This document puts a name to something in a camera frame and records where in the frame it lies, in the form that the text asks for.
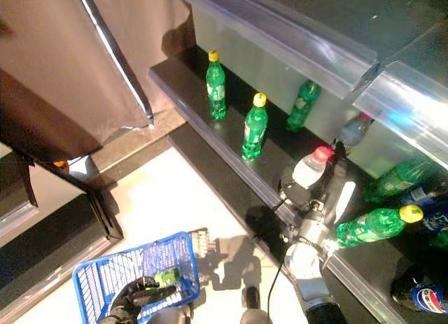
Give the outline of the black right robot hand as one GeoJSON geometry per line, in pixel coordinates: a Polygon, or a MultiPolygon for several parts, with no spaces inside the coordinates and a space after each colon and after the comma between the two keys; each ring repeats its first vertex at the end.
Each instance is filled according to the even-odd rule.
{"type": "Polygon", "coordinates": [[[343,192],[356,186],[347,179],[347,149],[340,141],[319,146],[293,166],[284,169],[279,181],[279,194],[294,212],[305,215],[322,203],[328,220],[336,222],[344,213],[343,192]]]}

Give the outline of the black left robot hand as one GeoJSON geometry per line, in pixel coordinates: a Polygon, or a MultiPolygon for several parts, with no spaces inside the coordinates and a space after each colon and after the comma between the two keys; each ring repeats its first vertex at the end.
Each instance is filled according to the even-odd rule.
{"type": "Polygon", "coordinates": [[[138,323],[137,317],[144,306],[162,301],[176,291],[175,285],[161,287],[151,276],[138,278],[118,293],[108,316],[100,323],[138,323]]]}

